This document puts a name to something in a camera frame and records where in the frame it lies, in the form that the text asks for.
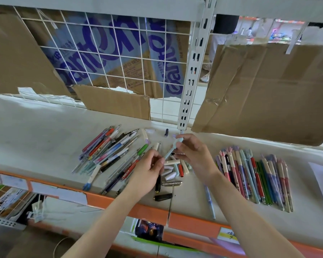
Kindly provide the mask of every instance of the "white shoe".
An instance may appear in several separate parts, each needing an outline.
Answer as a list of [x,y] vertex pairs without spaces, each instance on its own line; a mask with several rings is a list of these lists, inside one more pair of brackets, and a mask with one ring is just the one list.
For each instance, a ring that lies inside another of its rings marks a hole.
[[205,76],[201,77],[200,80],[202,82],[209,82],[209,73],[207,73]]
[[203,64],[202,65],[202,69],[204,69],[204,70],[210,71],[211,68],[212,68],[211,64]]

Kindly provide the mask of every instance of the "torn cardboard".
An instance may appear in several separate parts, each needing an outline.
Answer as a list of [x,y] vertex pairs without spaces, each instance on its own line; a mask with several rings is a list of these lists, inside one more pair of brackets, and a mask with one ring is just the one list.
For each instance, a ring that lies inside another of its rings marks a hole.
[[71,94],[19,18],[0,15],[0,94],[19,94],[31,87],[37,94]]
[[75,85],[73,89],[89,110],[150,120],[148,96],[87,85]]
[[[167,34],[165,41],[164,19],[113,15],[112,21],[108,14],[89,13],[90,24],[100,26],[92,26],[90,30],[89,26],[84,25],[87,24],[85,13],[62,11],[67,22],[82,25],[69,24],[67,27],[66,24],[46,21],[47,30],[43,22],[29,19],[40,19],[41,15],[45,20],[62,22],[64,18],[59,10],[24,7],[16,9],[22,18],[27,18],[24,22],[40,46],[55,47],[55,41],[58,47],[68,49],[61,50],[64,61],[57,49],[42,48],[70,90],[70,86],[74,84],[93,84],[98,87],[127,87],[134,93],[146,94],[151,98],[181,98],[186,64],[178,62],[187,62],[189,36]],[[17,15],[12,6],[0,5],[1,13]],[[115,29],[114,32],[113,28],[110,28],[113,24],[129,30]],[[190,22],[168,20],[166,30],[189,34]],[[164,67],[162,60],[165,56],[165,46],[166,60],[172,62],[166,63]]]
[[295,45],[290,55],[287,48],[218,47],[192,131],[323,143],[323,46]]

